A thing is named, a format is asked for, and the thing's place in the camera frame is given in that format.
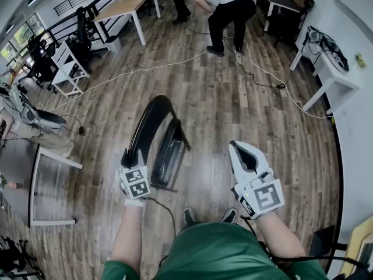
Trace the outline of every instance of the green sleeve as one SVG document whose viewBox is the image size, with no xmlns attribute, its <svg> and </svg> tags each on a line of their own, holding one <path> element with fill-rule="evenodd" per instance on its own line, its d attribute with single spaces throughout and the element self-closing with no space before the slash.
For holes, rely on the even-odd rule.
<svg viewBox="0 0 373 280">
<path fill-rule="evenodd" d="M 317 260 L 294 262 L 283 271 L 293 280 L 328 280 Z"/>
<path fill-rule="evenodd" d="M 102 280 L 140 280 L 139 275 L 130 266 L 119 261 L 105 262 Z"/>
</svg>

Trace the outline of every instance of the chair seat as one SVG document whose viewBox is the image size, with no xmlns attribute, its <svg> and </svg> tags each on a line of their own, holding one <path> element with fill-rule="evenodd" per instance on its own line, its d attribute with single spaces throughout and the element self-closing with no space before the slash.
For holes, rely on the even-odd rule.
<svg viewBox="0 0 373 280">
<path fill-rule="evenodd" d="M 66 75 L 70 74 L 74 64 L 75 64 L 74 61 L 71 61 L 71 62 L 68 62 L 68 63 L 64 64 L 62 68 L 63 68 L 65 73 L 61 69 L 59 69 L 57 74 L 54 76 L 52 84 L 55 85 L 55 84 L 59 84 L 63 81 L 67 81 Z"/>
</svg>

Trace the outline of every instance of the beige pants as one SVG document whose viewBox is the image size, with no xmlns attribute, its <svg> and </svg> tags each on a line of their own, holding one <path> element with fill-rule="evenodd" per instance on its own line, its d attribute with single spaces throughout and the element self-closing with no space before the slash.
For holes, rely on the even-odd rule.
<svg viewBox="0 0 373 280">
<path fill-rule="evenodd" d="M 15 132 L 17 138 L 27 138 L 29 141 L 39 143 L 41 147 L 68 158 L 71 155 L 74 143 L 67 137 L 56 134 L 51 129 L 21 123 Z"/>
</svg>

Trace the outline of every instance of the wrist strap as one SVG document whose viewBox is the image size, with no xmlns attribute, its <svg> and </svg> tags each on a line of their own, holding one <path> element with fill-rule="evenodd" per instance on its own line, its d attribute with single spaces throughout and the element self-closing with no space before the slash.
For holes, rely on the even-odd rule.
<svg viewBox="0 0 373 280">
<path fill-rule="evenodd" d="M 139 200 L 133 200 L 133 199 L 126 199 L 124 201 L 124 205 L 128 206 L 128 205 L 133 205 L 135 207 L 140 207 L 140 208 L 143 208 L 144 207 L 144 203 L 142 201 L 139 201 Z"/>
</svg>

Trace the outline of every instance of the gray table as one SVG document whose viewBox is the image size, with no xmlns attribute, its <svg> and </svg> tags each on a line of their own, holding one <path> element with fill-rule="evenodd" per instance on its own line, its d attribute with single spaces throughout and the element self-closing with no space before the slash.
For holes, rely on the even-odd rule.
<svg viewBox="0 0 373 280">
<path fill-rule="evenodd" d="M 21 184 L 22 188 L 13 189 L 6 186 L 2 192 L 3 197 L 27 227 L 75 224 L 74 219 L 38 220 L 34 217 L 36 176 L 42 155 L 83 169 L 81 164 L 56 155 L 40 147 L 39 144 L 27 140 L 8 141 L 5 149 L 0 150 L 0 171 L 7 181 Z"/>
<path fill-rule="evenodd" d="M 293 0 L 268 0 L 269 2 L 269 9 L 267 16 L 270 16 L 272 14 L 273 7 L 276 5 L 281 8 L 289 9 L 293 12 L 300 12 L 302 7 L 300 7 L 298 4 L 296 4 Z M 268 30 L 269 21 L 266 20 L 266 24 L 264 26 L 264 31 Z"/>
</svg>

